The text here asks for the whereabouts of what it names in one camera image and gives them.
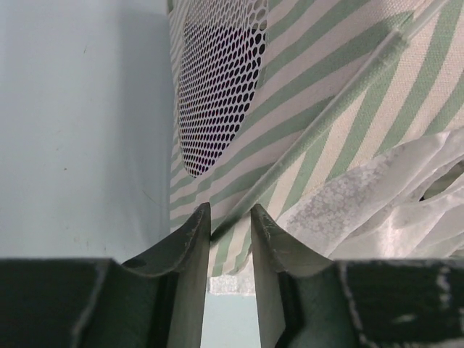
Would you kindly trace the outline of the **thin white tent pole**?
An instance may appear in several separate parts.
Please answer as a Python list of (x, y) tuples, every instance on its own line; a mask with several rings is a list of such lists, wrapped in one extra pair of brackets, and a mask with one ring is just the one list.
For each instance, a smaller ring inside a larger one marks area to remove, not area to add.
[(294, 143), (279, 157), (273, 166), (250, 188), (231, 213), (221, 220), (221, 224), (212, 234), (216, 242), (247, 214), (262, 195), (274, 184), (283, 172), (292, 165), (297, 157), (304, 154), (326, 130), (332, 126), (337, 117), (374, 82), (387, 68), (399, 58), (412, 38), (417, 35), (431, 18), (445, 5), (446, 1), (429, 1), (420, 7), (421, 13), (399, 30), (389, 32), (369, 55), (367, 61), (347, 82), (343, 89), (314, 117)]

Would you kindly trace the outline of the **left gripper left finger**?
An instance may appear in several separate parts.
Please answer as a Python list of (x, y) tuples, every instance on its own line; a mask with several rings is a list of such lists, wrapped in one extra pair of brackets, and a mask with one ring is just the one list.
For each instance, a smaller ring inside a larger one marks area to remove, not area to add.
[(207, 287), (210, 205), (118, 263), (3, 259), (3, 347), (198, 347)]

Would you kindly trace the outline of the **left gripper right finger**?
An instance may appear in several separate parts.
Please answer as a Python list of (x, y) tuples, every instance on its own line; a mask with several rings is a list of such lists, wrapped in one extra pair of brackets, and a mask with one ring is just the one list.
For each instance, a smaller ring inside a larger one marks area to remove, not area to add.
[(463, 261), (336, 260), (251, 210), (263, 347), (461, 347)]

